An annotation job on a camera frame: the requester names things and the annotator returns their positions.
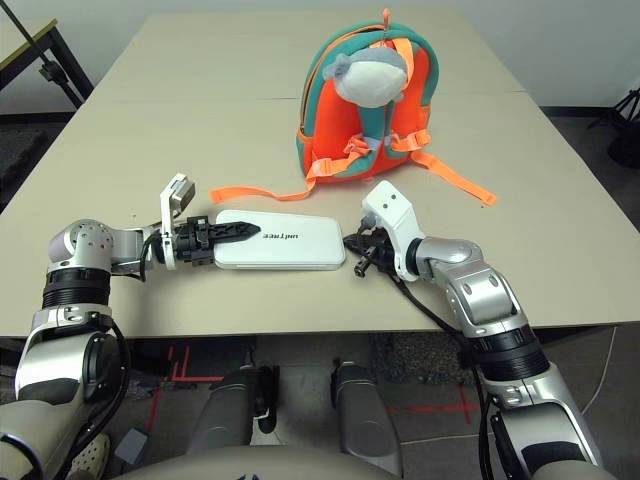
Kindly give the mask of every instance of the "orange backpack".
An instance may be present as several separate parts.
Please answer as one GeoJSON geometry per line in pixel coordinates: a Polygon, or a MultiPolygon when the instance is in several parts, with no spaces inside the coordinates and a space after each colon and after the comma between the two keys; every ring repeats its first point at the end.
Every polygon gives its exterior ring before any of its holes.
{"type": "Polygon", "coordinates": [[[408,27],[389,24],[387,9],[383,16],[382,23],[339,32],[311,63],[296,138],[306,190],[278,195],[255,187],[226,187],[209,192],[214,203],[244,195],[299,200],[316,183],[368,179],[409,160],[484,204],[495,203],[494,194],[422,151],[431,142],[427,123],[438,60],[424,38],[408,27]]]}

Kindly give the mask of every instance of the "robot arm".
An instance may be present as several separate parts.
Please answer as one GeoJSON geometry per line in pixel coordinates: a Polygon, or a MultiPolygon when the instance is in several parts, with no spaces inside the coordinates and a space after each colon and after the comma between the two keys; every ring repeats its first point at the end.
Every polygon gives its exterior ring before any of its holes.
{"type": "MultiPolygon", "coordinates": [[[[362,207],[361,228],[381,228],[388,235],[395,274],[444,290],[484,387],[498,407],[491,423],[509,478],[531,478],[539,467],[558,460],[601,465],[558,368],[547,361],[509,283],[484,261],[478,245],[426,237],[411,203],[387,181],[376,186],[362,207]]],[[[362,274],[369,260],[363,258],[365,265],[356,273],[362,274]]]]}
{"type": "Polygon", "coordinates": [[[161,194],[160,228],[78,220],[51,240],[42,308],[16,373],[17,401],[0,406],[0,477],[53,478],[124,397],[129,359],[109,308],[112,276],[144,281],[154,258],[170,270],[177,261],[211,263],[214,243],[260,230],[244,222],[210,225],[207,217],[174,226],[194,194],[194,184],[178,174],[161,194]]]}

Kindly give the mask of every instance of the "white wall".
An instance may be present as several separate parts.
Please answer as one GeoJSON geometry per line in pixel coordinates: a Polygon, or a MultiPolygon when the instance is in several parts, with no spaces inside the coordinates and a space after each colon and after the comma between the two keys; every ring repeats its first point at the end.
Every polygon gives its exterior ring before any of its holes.
{"type": "MultiPolygon", "coordinates": [[[[9,0],[8,3],[23,19],[58,18],[60,31],[94,83],[100,81],[150,13],[394,4],[390,0],[9,0]]],[[[608,106],[624,96],[640,78],[638,0],[402,3],[448,6],[458,11],[484,35],[539,105],[608,106]]],[[[39,76],[35,65],[0,92],[0,113],[70,110],[66,97],[58,87],[39,76]]]]}

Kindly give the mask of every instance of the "plush toy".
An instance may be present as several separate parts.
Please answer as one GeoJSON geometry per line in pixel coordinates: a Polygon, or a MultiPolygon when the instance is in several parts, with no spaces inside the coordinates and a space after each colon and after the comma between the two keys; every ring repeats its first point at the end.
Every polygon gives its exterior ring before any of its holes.
{"type": "Polygon", "coordinates": [[[333,78],[336,92],[347,102],[377,108],[402,100],[407,64],[392,48],[365,48],[351,56],[339,54],[324,68],[322,77],[333,78]]]}

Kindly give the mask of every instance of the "white power bank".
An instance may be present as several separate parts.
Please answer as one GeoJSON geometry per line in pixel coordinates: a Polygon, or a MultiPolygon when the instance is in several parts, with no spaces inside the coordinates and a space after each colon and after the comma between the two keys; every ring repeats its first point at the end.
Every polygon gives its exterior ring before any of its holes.
{"type": "Polygon", "coordinates": [[[345,259],[340,225],[332,218],[224,210],[216,223],[249,222],[260,232],[241,242],[217,243],[220,268],[335,270],[345,259]]]}

